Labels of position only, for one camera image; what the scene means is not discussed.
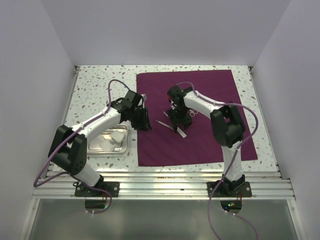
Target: white wall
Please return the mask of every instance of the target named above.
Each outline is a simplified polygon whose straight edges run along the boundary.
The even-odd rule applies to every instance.
[[[42,0],[74,64],[252,66],[290,0]]]
[[[320,237],[320,1],[292,0],[253,68],[285,178],[310,240]]]
[[[19,238],[74,67],[39,0],[0,1],[0,239]]]

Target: folded cloth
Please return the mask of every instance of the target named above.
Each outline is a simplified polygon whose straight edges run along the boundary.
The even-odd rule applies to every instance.
[[[105,139],[104,141],[100,142],[99,144],[100,148],[106,153],[112,152],[115,149],[115,146],[109,142],[109,140]]]
[[[115,140],[117,143],[121,143],[122,140],[125,138],[125,134],[123,132],[120,132],[118,130],[113,131],[110,134],[110,137]]]
[[[225,103],[241,103],[231,70],[147,72],[136,76],[136,88],[140,94],[147,95],[145,106],[148,107],[151,131],[138,131],[138,164],[145,167],[174,166],[188,164],[207,164],[223,162],[221,146],[215,141],[211,121],[201,113],[192,118],[192,125],[182,130],[187,137],[167,128],[156,120],[171,126],[164,115],[170,109],[168,90],[181,82],[192,82],[201,94]],[[189,87],[180,85],[181,89]],[[249,133],[244,110],[238,108]],[[241,147],[241,159],[258,159],[252,139]]]

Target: terrazzo table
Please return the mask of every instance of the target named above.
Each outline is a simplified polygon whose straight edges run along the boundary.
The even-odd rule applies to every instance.
[[[65,119],[67,126],[80,123],[100,112],[108,99],[107,87],[112,79],[118,79],[134,91],[137,90],[136,75],[146,72],[175,72],[201,70],[231,70],[243,105],[257,114],[259,128],[253,137],[257,160],[243,161],[245,172],[277,172],[277,162],[273,154],[263,116],[259,107],[252,78],[247,66],[238,65],[82,65],[74,85]],[[119,84],[111,86],[111,97],[123,97],[125,89]],[[253,116],[245,111],[250,130],[255,127]],[[128,126],[127,150],[118,155],[88,155],[87,163],[98,172],[222,172],[223,163],[191,164],[164,167],[138,166],[137,131]],[[56,165],[49,168],[53,172],[62,171]]]

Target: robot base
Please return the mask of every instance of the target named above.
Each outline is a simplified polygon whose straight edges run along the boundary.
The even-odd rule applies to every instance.
[[[219,181],[209,181],[206,183],[208,196],[211,196],[211,193],[215,186],[218,184]],[[252,197],[250,183],[248,181],[243,182],[237,188],[230,187],[230,184],[224,180],[217,190],[213,194],[213,198],[237,198],[241,194],[242,197],[250,198]]]
[[[83,184],[79,184],[78,182],[75,182],[73,186],[75,187],[75,197],[94,198],[102,197],[104,195],[102,191],[92,190]],[[94,187],[104,189],[108,191],[113,198],[116,198],[119,195],[120,183],[118,181],[102,181],[98,183],[98,186]]]

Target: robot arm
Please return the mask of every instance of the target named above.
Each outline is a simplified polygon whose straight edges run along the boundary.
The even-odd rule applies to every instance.
[[[55,133],[49,155],[68,136],[76,131],[78,132],[68,144],[61,147],[53,157],[52,162],[86,185],[96,189],[106,189],[103,177],[87,164],[87,144],[104,130],[124,121],[130,121],[135,130],[150,130],[148,109],[141,104],[143,101],[142,95],[129,90],[124,98],[111,102],[108,112],[106,107],[100,113],[82,123],[72,127],[60,126]]]
[[[192,124],[189,109],[197,110],[211,120],[213,136],[222,148],[225,173],[236,151],[237,144],[235,143],[243,140],[246,130],[237,107],[216,105],[223,104],[223,102],[210,99],[198,91],[194,93],[191,87],[181,90],[176,85],[170,88],[167,94],[174,106],[174,109],[168,110],[168,116],[175,131],[178,125],[183,125],[187,129]],[[208,103],[198,96],[215,104]],[[225,176],[227,182],[229,181],[228,188],[231,192],[245,182],[239,151]]]

